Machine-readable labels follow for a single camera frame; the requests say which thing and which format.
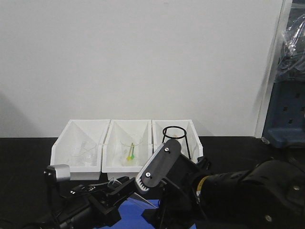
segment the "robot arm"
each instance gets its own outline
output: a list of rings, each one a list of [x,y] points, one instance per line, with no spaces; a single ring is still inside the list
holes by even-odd
[[[251,229],[305,228],[305,173],[301,169],[269,160],[253,170],[212,175],[207,165],[204,159],[193,163],[181,154],[178,141],[168,140],[135,179],[122,177],[117,187],[109,187],[109,183],[78,186],[66,200],[66,208],[54,212],[49,227],[111,226],[121,219],[118,207],[130,195],[159,187],[163,189],[159,208],[143,213],[157,229],[187,229],[198,221]],[[49,168],[45,173],[49,184],[56,177],[54,171]],[[55,174],[67,176],[67,172]]]
[[[200,220],[252,229],[305,228],[302,169],[268,160],[253,170],[212,175],[204,161],[195,164],[180,151],[177,141],[167,141],[136,177],[142,193],[164,186],[161,208],[144,213],[156,228],[189,228]]]

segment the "yellow object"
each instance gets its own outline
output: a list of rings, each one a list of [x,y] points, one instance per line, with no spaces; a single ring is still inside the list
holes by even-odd
[[[130,160],[134,159],[133,152],[134,152],[134,143],[132,142],[132,144],[130,146],[128,157],[126,158],[127,161],[130,161]]]

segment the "white box compartment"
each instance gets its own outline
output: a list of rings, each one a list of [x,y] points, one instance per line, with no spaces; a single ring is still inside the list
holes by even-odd
[[[180,126],[186,130],[187,141],[190,149],[191,160],[197,163],[197,158],[203,156],[203,147],[195,130],[192,120],[153,120],[153,149],[156,150],[162,143],[163,129],[167,126]],[[178,128],[168,128],[166,135],[180,137],[184,135],[183,130]],[[181,153],[188,158],[185,138],[178,139],[181,144]]]
[[[122,142],[137,141],[134,148],[136,160],[125,162]],[[103,146],[102,172],[108,179],[122,176],[135,177],[153,153],[151,120],[111,120]]]
[[[98,180],[109,123],[110,119],[70,120],[52,147],[50,165],[69,165],[71,180]]]

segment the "blue surface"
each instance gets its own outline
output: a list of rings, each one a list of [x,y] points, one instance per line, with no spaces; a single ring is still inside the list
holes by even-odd
[[[155,206],[158,206],[158,200],[149,200]],[[107,229],[154,229],[152,225],[146,222],[146,220],[141,216],[144,209],[152,208],[138,200],[127,200],[121,204],[119,207],[119,212],[121,215],[121,220],[117,222],[112,227],[103,227]]]
[[[305,83],[274,83],[263,137],[276,148],[305,144]]]

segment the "black table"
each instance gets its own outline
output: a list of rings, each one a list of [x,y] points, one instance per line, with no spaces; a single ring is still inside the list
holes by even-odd
[[[0,228],[20,228],[49,212],[43,170],[50,162],[55,141],[56,138],[0,138]],[[271,156],[285,160],[285,150],[274,149],[253,137],[200,137],[200,141],[213,173],[248,170]],[[102,174],[100,181],[106,179]],[[73,181],[69,186],[79,183]]]

